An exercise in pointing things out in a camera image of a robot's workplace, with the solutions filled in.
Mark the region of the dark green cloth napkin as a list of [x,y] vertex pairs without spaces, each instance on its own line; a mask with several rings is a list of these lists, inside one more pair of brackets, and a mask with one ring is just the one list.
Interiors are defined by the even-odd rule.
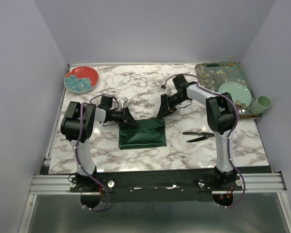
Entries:
[[123,126],[119,129],[121,150],[148,149],[166,146],[165,120],[149,118],[137,120],[138,127]]

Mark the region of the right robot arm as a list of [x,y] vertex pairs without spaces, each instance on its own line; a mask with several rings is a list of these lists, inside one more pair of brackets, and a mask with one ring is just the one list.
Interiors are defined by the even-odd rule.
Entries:
[[235,130],[239,114],[229,93],[217,93],[202,87],[199,80],[188,82],[186,74],[176,74],[170,77],[177,90],[171,94],[166,90],[161,95],[161,105],[157,114],[158,118],[171,115],[177,110],[177,105],[195,100],[206,107],[207,123],[213,131],[216,142],[216,165],[214,186],[225,190],[237,178],[238,170],[232,162],[232,134]]

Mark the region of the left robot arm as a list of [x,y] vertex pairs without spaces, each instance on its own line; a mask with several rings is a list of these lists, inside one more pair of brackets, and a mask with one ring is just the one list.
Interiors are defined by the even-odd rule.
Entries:
[[97,188],[94,177],[97,167],[92,160],[89,139],[94,123],[114,122],[120,128],[138,128],[139,124],[131,115],[128,107],[120,106],[120,101],[112,95],[99,95],[100,104],[69,103],[61,123],[61,134],[72,146],[77,160],[77,175],[82,178],[81,186],[88,192]]

